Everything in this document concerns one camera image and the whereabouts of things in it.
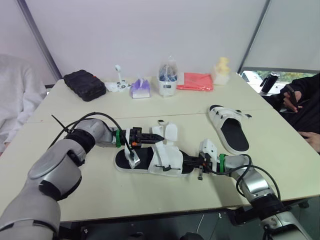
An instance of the black thermos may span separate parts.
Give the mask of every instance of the black thermos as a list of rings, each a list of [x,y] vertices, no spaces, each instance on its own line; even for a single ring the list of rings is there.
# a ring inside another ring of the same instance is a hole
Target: black thermos
[[[280,75],[277,72],[271,72],[268,76],[266,76],[266,78],[263,79],[260,85],[260,87],[263,86],[263,88],[261,89],[261,92],[264,94],[267,94],[272,88],[272,86],[276,83],[279,77]]]

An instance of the black insole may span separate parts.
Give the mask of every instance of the black insole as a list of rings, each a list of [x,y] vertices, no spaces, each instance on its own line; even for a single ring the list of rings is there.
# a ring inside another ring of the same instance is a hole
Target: black insole
[[[249,143],[238,120],[228,118],[224,121],[221,131],[229,146],[234,150],[244,152],[249,149]]]
[[[135,149],[136,154],[140,158],[140,164],[136,166],[134,169],[143,169],[148,170],[150,162],[154,156],[154,151],[152,150],[152,147],[142,147]],[[119,151],[115,156],[115,164],[122,169],[131,169],[128,160],[125,156],[125,150]],[[192,166],[188,166],[183,164],[182,165],[182,174],[189,174],[193,171]]]

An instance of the white sweater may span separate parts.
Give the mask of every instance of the white sweater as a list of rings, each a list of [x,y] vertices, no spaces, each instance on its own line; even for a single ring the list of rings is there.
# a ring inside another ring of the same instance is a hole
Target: white sweater
[[[46,96],[46,88],[25,60],[0,54],[0,153]]]

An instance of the window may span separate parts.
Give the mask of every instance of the window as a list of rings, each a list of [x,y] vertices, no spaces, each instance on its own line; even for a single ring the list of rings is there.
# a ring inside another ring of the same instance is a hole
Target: window
[[[272,95],[272,94],[279,94],[280,90],[286,85],[290,84],[293,80],[295,79],[301,79],[305,77],[312,77],[317,72],[311,72],[307,71],[303,72],[301,70],[300,72],[293,72],[288,69],[288,71],[277,71],[277,69],[259,69],[256,67],[244,67],[244,71],[241,73],[241,77],[257,92],[260,93],[262,86],[260,84],[262,81],[271,73],[271,72],[276,72],[280,75],[278,80],[275,82],[273,87],[270,89],[267,95]]]

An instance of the robotic arm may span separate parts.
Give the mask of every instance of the robotic arm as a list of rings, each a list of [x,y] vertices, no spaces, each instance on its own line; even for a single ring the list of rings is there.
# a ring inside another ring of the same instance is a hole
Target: robotic arm
[[[72,132],[51,146],[29,170],[23,189],[0,217],[0,239],[55,239],[60,225],[57,201],[68,197],[79,186],[82,179],[79,166],[84,164],[86,154],[94,145],[124,145],[123,136],[133,146],[163,140],[156,134],[141,133],[140,127],[121,133],[118,128],[109,128],[99,119],[80,121]],[[126,152],[133,166],[139,164],[134,150],[126,147]]]
[[[109,128],[99,119],[87,119],[51,146],[32,166],[18,196],[0,217],[0,240],[51,240],[58,237],[60,207],[57,201],[68,197],[80,184],[79,166],[86,154],[98,145],[116,147],[129,142],[133,147],[162,141],[157,134],[142,133],[134,127],[120,132]],[[134,150],[125,148],[125,156],[132,168],[140,159]],[[273,239],[311,240],[292,213],[285,210],[272,188],[253,167],[247,171],[250,159],[245,155],[217,157],[216,147],[206,139],[200,145],[198,157],[189,157],[183,164],[200,168],[202,173],[229,176],[239,182],[244,196],[258,213],[262,227]]]
[[[244,197],[261,220],[265,232],[263,239],[269,236],[271,238],[268,239],[273,240],[312,240],[295,216],[285,209],[265,178],[256,171],[256,168],[263,169],[252,165],[249,156],[217,156],[216,147],[210,140],[205,139],[200,144],[197,164],[200,164],[200,180],[202,173],[227,173],[238,182]]]

